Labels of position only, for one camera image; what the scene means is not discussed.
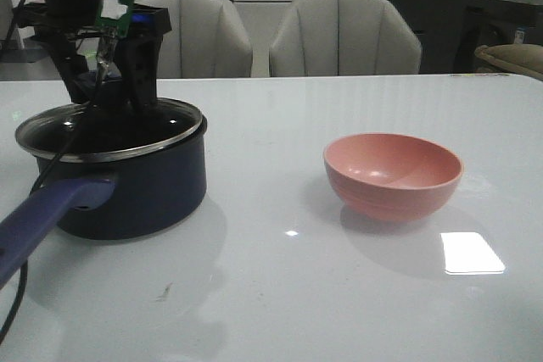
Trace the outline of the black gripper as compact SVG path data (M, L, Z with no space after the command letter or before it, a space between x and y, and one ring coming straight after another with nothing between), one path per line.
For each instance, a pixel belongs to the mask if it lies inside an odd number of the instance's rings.
M33 30L32 42L48 52L72 103L90 101L81 76L89 73L86 58L77 50L77 40L100 38L117 43L114 62L132 108L145 113L157 104L157 69L162 35L171 30L165 8L143 6L134 0L132 21L124 38L113 30L101 31L95 25L99 0L41 0L14 9L20 28Z

